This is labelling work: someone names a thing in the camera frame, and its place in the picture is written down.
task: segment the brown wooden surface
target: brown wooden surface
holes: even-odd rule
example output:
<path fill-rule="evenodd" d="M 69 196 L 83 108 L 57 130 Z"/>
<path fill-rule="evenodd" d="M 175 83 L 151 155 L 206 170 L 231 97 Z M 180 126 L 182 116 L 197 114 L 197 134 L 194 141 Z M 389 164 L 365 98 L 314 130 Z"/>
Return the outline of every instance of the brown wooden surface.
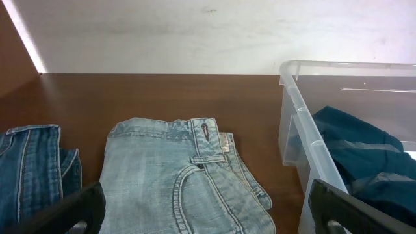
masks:
<path fill-rule="evenodd" d="M 98 181 L 109 131 L 132 117 L 214 117 L 235 134 L 237 150 L 271 195 L 278 233 L 296 233 L 304 201 L 296 169 L 281 164 L 283 87 L 262 75 L 44 74 L 0 99 L 0 131 L 59 124 L 61 146 L 79 148 L 83 184 Z"/>
<path fill-rule="evenodd" d="M 36 77 L 39 74 L 0 1 L 0 97 Z"/>

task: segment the light blue jeans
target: light blue jeans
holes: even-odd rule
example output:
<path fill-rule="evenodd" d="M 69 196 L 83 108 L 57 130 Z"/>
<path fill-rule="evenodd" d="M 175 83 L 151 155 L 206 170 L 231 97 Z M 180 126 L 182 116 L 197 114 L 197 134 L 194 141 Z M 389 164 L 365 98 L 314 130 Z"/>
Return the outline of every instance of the light blue jeans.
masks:
<path fill-rule="evenodd" d="M 228 149 L 212 118 L 118 123 L 100 179 L 101 233 L 275 233 L 270 197 L 225 136 Z"/>

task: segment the black plastic object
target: black plastic object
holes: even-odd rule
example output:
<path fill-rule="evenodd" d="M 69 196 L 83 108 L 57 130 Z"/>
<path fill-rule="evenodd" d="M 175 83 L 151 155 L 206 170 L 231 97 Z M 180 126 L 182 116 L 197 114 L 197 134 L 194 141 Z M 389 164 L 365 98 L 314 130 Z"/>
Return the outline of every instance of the black plastic object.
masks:
<path fill-rule="evenodd" d="M 316 179 L 309 195 L 309 207 L 317 234 L 377 233 L 412 234 L 416 229 Z"/>
<path fill-rule="evenodd" d="M 101 183 L 94 183 L 62 202 L 40 211 L 34 218 L 6 230 L 6 234 L 67 233 L 79 222 L 86 222 L 84 234 L 96 234 L 105 216 L 105 197 Z"/>

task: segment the light strip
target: light strip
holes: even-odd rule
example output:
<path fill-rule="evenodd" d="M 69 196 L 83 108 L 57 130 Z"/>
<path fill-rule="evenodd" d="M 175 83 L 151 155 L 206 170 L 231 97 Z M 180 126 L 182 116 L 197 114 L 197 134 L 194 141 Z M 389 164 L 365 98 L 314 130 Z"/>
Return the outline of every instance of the light strip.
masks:
<path fill-rule="evenodd" d="M 12 18 L 14 26 L 18 30 L 20 38 L 23 41 L 23 44 L 25 45 L 26 50 L 29 53 L 29 56 L 31 57 L 34 66 L 36 67 L 39 73 L 46 73 L 46 67 L 44 66 L 44 63 L 42 62 L 42 59 L 39 56 L 38 50 L 36 49 L 36 46 L 33 43 L 31 36 L 25 26 L 25 23 L 23 22 L 20 13 L 18 12 L 16 6 L 13 3 L 13 0 L 3 0 L 3 3 L 5 4 L 8 14 Z"/>
<path fill-rule="evenodd" d="M 376 91 L 376 92 L 405 92 L 405 93 L 416 93 L 416 90 L 377 90 L 377 89 L 366 89 L 366 88 L 342 88 L 341 91 Z"/>

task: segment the dark teal fabric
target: dark teal fabric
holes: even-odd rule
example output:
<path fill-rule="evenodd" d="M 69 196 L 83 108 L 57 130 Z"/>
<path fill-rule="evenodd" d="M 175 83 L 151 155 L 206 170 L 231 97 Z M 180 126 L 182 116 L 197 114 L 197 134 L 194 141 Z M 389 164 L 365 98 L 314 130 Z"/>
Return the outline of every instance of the dark teal fabric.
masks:
<path fill-rule="evenodd" d="M 404 153 L 402 143 L 332 107 L 313 119 L 350 194 L 416 227 L 416 161 Z"/>
<path fill-rule="evenodd" d="M 59 148 L 58 125 L 0 134 L 0 233 L 81 189 L 77 149 Z"/>

